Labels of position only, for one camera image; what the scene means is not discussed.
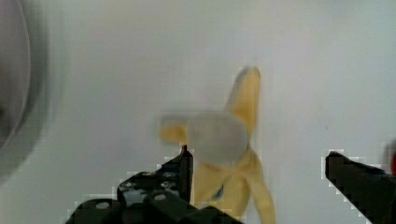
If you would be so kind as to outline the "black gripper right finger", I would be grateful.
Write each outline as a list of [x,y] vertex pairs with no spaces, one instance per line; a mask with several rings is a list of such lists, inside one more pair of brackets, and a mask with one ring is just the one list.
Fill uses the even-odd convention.
[[325,176],[372,224],[395,224],[395,175],[332,151]]

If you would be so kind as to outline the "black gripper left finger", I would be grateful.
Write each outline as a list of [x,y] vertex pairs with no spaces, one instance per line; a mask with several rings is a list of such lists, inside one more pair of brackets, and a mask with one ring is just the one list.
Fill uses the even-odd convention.
[[64,224],[242,224],[213,206],[190,204],[193,156],[187,147],[154,172],[121,182],[117,198],[81,203]]

